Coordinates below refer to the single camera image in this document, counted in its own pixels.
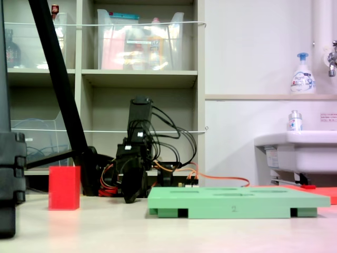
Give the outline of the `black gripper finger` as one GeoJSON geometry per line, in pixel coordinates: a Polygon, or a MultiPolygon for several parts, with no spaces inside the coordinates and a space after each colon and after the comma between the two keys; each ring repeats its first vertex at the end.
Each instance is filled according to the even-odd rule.
{"type": "Polygon", "coordinates": [[[126,203],[147,197],[147,173],[144,170],[129,170],[123,173],[122,194],[126,203]]]}

